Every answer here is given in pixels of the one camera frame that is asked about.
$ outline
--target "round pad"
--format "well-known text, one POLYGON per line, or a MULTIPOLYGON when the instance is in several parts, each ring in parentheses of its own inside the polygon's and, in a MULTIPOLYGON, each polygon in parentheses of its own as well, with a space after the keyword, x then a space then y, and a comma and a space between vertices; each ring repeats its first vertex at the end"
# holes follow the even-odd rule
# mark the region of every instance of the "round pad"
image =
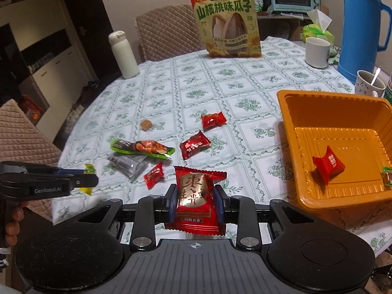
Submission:
POLYGON ((94 227, 64 227, 25 242, 16 254, 16 265, 24 281, 45 291, 81 290, 97 285, 111 277, 122 260, 118 240, 94 227))
POLYGON ((287 283, 312 292, 353 291, 364 285, 374 254, 359 237, 327 222, 284 227, 267 259, 287 283))
POLYGON ((305 243, 302 254, 310 262, 320 265, 334 265, 347 257, 346 248, 334 240, 318 239, 305 243))

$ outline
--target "blue thermos flask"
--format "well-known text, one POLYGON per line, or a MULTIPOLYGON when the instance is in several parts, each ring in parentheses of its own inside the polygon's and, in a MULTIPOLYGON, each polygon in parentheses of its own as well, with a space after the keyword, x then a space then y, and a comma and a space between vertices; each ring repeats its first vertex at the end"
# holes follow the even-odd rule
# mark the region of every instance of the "blue thermos flask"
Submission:
POLYGON ((344 0, 342 50, 338 71, 355 84, 358 70, 373 72, 377 53, 385 51, 391 37, 392 9, 381 0, 344 0), (379 45, 381 11, 389 13, 389 29, 379 45))

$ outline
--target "white thermos bottle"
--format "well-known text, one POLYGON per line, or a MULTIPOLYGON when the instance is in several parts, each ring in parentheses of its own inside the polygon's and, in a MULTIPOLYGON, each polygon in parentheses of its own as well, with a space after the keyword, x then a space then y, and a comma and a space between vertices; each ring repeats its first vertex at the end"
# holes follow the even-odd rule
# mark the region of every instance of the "white thermos bottle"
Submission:
POLYGON ((109 34, 109 43, 112 46, 114 57, 123 77, 127 79, 137 75, 139 73, 138 64, 125 36, 125 32, 116 31, 109 34))

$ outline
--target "wrapped candy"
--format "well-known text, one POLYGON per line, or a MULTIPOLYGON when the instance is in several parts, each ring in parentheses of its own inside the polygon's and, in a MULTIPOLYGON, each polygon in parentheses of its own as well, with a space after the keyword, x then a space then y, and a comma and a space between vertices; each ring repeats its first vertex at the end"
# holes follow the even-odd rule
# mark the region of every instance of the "wrapped candy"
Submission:
POLYGON ((146 155, 161 159, 170 159, 176 151, 173 147, 166 147, 155 140, 140 140, 134 143, 122 139, 115 139, 110 148, 116 152, 128 155, 146 155))
POLYGON ((214 184, 227 173, 174 166, 178 188, 178 206, 174 223, 166 229, 203 235, 225 235, 226 225, 218 223, 212 199, 214 184))
POLYGON ((163 178, 163 163, 158 163, 154 168, 152 168, 148 173, 144 175, 144 181, 146 182, 146 186, 148 190, 152 189, 155 184, 163 178))
POLYGON ((218 114, 201 115, 201 123, 204 130, 217 126, 222 126, 226 121, 226 117, 223 115, 222 112, 218 114))
POLYGON ((122 172, 131 182, 136 179, 148 163, 147 156, 121 154, 120 152, 112 152, 107 157, 107 160, 110 161, 109 165, 111 167, 122 172))
POLYGON ((201 147, 209 146, 211 142, 206 136, 199 130, 196 135, 191 136, 187 141, 180 143, 180 149, 182 153, 182 159, 187 160, 191 155, 194 154, 195 150, 201 147))
MULTIPOLYGON (((92 164, 90 163, 85 163, 84 164, 85 169, 84 169, 84 173, 89 173, 89 174, 95 174, 95 168, 92 164)), ((85 194, 88 194, 89 196, 93 194, 93 188, 89 187, 89 188, 79 188, 81 191, 83 191, 85 194)))
POLYGON ((322 158, 313 156, 313 163, 316 165, 323 181, 326 185, 332 175, 342 172, 346 167, 334 154, 330 146, 327 146, 327 152, 322 158))

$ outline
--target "tissue box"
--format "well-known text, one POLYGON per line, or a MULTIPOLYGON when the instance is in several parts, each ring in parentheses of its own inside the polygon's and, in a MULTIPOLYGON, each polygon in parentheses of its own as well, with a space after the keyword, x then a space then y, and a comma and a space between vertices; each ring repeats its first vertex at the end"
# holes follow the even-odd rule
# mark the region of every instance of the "tissue box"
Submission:
POLYGON ((327 40, 331 43, 331 47, 335 45, 335 36, 331 34, 329 31, 321 31, 320 27, 317 24, 309 24, 303 27, 303 37, 302 41, 305 43, 307 37, 318 37, 320 39, 327 40))

